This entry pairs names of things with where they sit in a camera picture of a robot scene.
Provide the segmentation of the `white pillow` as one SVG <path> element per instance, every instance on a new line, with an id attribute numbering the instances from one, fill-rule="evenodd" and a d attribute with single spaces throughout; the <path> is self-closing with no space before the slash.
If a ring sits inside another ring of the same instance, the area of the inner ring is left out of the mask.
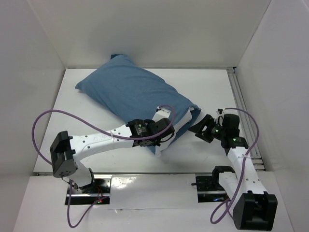
<path id="1" fill-rule="evenodd" d="M 183 116 L 183 118 L 181 118 L 181 120 L 174 125 L 174 129 L 175 129 L 175 134 L 167 141 L 165 142 L 166 139 L 163 139 L 164 142 L 161 142 L 161 146 L 156 146 L 155 147 L 155 152 L 154 155 L 156 157 L 161 156 L 161 152 L 165 149 L 168 148 L 168 146 L 175 140 L 177 139 L 179 136 L 182 136 L 183 133 L 185 133 L 186 128 L 185 126 L 187 126 L 187 124 L 190 123 L 190 121 L 193 119 L 192 116 L 192 111 L 194 110 L 193 107 L 189 107 L 188 111 L 186 112 L 186 114 Z"/>

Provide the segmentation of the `blue pillowcase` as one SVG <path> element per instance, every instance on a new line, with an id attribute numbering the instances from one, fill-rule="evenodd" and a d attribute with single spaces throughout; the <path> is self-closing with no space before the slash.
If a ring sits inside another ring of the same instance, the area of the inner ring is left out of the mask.
<path id="1" fill-rule="evenodd" d="M 188 131 L 201 112 L 196 104 L 164 79 L 137 66 L 127 55 L 112 55 L 108 62 L 77 83 L 75 88 L 124 122 L 152 119 L 157 107 L 163 106 L 174 109 L 175 117 L 170 117 L 174 126 L 188 108 L 193 107 L 193 119 L 185 126 Z"/>

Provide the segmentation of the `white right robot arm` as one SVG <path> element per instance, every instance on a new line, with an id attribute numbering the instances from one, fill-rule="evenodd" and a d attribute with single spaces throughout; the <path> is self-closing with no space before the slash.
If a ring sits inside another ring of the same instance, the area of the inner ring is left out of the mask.
<path id="1" fill-rule="evenodd" d="M 224 189 L 228 199 L 225 213 L 231 213 L 238 230 L 271 231 L 275 220 L 278 200 L 269 194 L 262 184 L 251 159 L 251 147 L 240 136 L 240 118 L 226 114 L 222 109 L 218 117 L 206 115 L 189 128 L 196 137 L 207 143 L 218 140 L 231 166 L 215 166 L 211 185 Z"/>

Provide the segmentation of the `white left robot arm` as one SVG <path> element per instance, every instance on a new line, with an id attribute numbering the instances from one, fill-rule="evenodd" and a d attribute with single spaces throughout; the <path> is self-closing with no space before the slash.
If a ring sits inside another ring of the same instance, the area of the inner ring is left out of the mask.
<path id="1" fill-rule="evenodd" d="M 61 131 L 50 146 L 53 176 L 67 177 L 75 188 L 89 193 L 96 181 L 91 168 L 82 164 L 83 159 L 120 148 L 160 146 L 174 134 L 175 129 L 166 117 L 158 121 L 134 119 L 107 133 L 70 136 Z"/>

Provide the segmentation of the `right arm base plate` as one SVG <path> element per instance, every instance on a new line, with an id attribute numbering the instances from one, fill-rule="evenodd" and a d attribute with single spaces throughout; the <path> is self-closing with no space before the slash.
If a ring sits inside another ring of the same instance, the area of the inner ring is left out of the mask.
<path id="1" fill-rule="evenodd" d="M 220 203 L 228 199 L 226 191 L 214 183 L 211 173 L 195 174 L 195 181 L 191 186 L 196 187 L 199 203 Z"/>

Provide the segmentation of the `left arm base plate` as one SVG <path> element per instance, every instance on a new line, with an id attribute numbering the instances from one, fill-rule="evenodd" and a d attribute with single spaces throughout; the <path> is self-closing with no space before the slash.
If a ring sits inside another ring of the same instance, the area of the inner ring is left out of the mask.
<path id="1" fill-rule="evenodd" d="M 91 205 L 92 203 L 97 205 L 110 204 L 111 182 L 111 177 L 96 176 L 94 186 L 90 190 L 82 192 L 72 181 L 71 194 L 70 185 L 68 185 L 65 205 L 68 204 L 69 197 L 71 197 L 70 205 Z"/>

